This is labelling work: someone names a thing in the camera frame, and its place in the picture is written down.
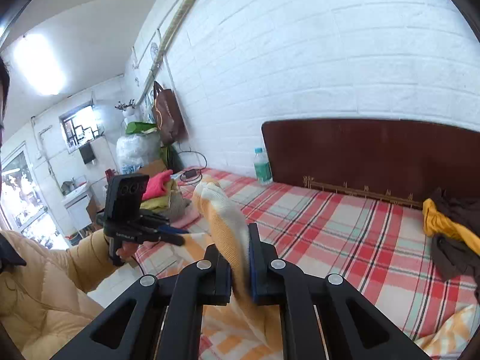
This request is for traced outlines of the person's left hand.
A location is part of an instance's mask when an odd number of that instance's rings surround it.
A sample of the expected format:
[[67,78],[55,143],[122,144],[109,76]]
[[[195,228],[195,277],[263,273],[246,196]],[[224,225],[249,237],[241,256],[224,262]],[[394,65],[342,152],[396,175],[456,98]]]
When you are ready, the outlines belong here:
[[134,256],[138,247],[139,244],[123,241],[122,246],[115,252],[115,255],[125,262]]

